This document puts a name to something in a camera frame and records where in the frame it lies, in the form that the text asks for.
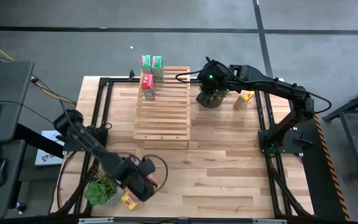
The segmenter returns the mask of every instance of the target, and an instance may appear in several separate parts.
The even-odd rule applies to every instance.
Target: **potted plant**
[[[107,176],[104,170],[100,169],[88,184],[85,198],[92,205],[115,205],[120,201],[123,194],[124,191]]]
[[[205,84],[200,84],[200,90],[201,91],[196,98],[197,102],[202,106],[210,109],[220,106],[223,102],[223,98],[225,98],[228,94],[227,89],[211,89]]]

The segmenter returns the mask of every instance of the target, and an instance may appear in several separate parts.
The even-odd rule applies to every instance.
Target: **gray floor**
[[[259,0],[259,5],[265,29],[358,30],[358,0]],[[252,0],[0,1],[0,24],[257,28]],[[275,77],[329,98],[331,110],[358,94],[358,35],[266,35],[266,39]],[[85,75],[127,75],[130,69],[139,74],[142,54],[161,54],[166,65],[186,65],[192,70],[201,68],[208,55],[265,72],[257,34],[0,31],[0,48],[16,60],[34,61],[35,75],[74,100]],[[61,114],[58,102],[35,86],[30,86],[29,93],[27,106],[50,119]],[[316,100],[316,110],[325,106]],[[35,131],[52,129],[26,110],[21,122]],[[322,124],[337,175],[356,171],[340,121]],[[35,154],[26,156],[31,169]],[[31,172],[37,175],[42,170]],[[340,181],[351,219],[358,221],[358,181]],[[53,179],[28,183],[31,190],[23,190],[21,199],[33,206],[24,215],[46,214],[54,186]]]

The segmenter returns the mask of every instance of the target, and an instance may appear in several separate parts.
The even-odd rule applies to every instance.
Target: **plant pot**
[[[223,102],[223,98],[212,98],[210,94],[207,94],[203,91],[199,93],[199,95],[196,98],[196,101],[204,106],[205,108],[213,109],[220,106]]]
[[[121,201],[121,197],[124,195],[124,190],[120,187],[117,187],[117,192],[107,200],[104,205],[116,205]]]

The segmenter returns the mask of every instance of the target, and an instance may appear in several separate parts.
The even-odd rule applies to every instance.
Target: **wooden tabletop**
[[[84,77],[83,80],[77,109],[84,115],[84,125],[91,122],[99,78]],[[185,142],[145,142],[138,145],[133,140],[138,91],[137,83],[114,84],[108,116],[112,128],[107,149],[131,152],[140,157],[145,154],[161,156],[169,166],[168,181],[160,192],[132,212],[123,203],[98,205],[93,207],[92,216],[273,217],[265,159],[260,153],[257,138],[260,128],[254,96],[242,111],[238,111],[233,107],[238,94],[230,92],[219,108],[211,110],[196,102],[199,88],[192,85],[191,139],[189,150],[183,150]],[[271,102],[275,121],[279,122],[290,110],[288,101],[271,96]],[[83,157],[84,153],[78,152],[62,175],[61,204],[78,185]],[[288,188],[302,206],[313,213],[301,160],[292,154],[283,154],[282,157]],[[155,177],[161,180],[164,170],[161,162],[155,163]],[[278,194],[284,211],[280,190]],[[56,210],[55,194],[51,212]]]

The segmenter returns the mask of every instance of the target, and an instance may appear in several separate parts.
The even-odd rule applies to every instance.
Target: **green juice box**
[[[152,66],[151,66],[151,56],[149,55],[142,55],[142,71],[144,74],[151,74],[152,73]]]
[[[152,73],[156,82],[164,82],[162,56],[153,56]]]

